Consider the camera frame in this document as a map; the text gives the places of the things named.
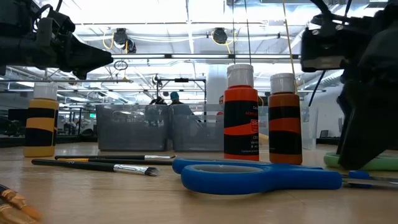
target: workshop room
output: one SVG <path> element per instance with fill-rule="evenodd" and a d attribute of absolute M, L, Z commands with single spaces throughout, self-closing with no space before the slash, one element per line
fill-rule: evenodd
<path fill-rule="evenodd" d="M 397 15 L 1 0 L 0 224 L 396 222 Z"/>

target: plastic storage container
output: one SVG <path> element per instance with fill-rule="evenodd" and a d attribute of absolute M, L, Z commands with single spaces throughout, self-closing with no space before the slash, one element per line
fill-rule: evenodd
<path fill-rule="evenodd" d="M 317 145 L 318 108 L 301 107 L 301 135 L 303 149 Z M 259 107 L 259 133 L 268 135 L 268 107 Z"/>
<path fill-rule="evenodd" d="M 172 105 L 173 149 L 187 151 L 224 151 L 224 116 L 220 105 Z"/>
<path fill-rule="evenodd" d="M 169 107 L 165 105 L 97 105 L 98 149 L 165 151 Z"/>

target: paint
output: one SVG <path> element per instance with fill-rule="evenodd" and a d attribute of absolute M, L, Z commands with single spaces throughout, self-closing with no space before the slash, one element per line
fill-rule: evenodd
<path fill-rule="evenodd" d="M 271 77 L 268 107 L 269 160 L 273 163 L 300 165 L 302 163 L 300 99 L 295 94 L 293 74 L 280 73 Z"/>
<path fill-rule="evenodd" d="M 53 156 L 57 137 L 57 86 L 35 83 L 34 99 L 27 112 L 24 156 Z"/>
<path fill-rule="evenodd" d="M 224 92 L 224 158 L 259 160 L 258 94 L 253 67 L 228 67 Z"/>

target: table surface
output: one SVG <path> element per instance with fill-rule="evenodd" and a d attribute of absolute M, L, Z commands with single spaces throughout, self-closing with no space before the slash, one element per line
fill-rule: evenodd
<path fill-rule="evenodd" d="M 322 166 L 327 151 L 304 151 L 304 163 Z M 100 152 L 96 143 L 60 144 L 56 155 L 120 154 Z M 142 154 L 125 152 L 122 154 Z M 151 154 L 172 154 L 158 152 Z M 222 158 L 222 153 L 177 153 Z M 261 151 L 268 161 L 268 151 Z M 392 223 L 398 218 L 398 190 L 278 190 L 220 196 L 190 192 L 170 166 L 158 177 L 34 166 L 21 147 L 0 149 L 0 184 L 19 191 L 40 210 L 42 223 Z M 394 172 L 372 175 L 397 177 Z"/>

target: green object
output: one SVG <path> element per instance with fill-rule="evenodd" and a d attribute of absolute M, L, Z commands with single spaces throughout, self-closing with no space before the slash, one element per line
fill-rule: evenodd
<path fill-rule="evenodd" d="M 329 167 L 342 168 L 338 163 L 339 155 L 335 152 L 328 152 L 323 158 L 325 164 Z M 361 170 L 398 170 L 398 157 L 377 156 L 368 162 Z"/>

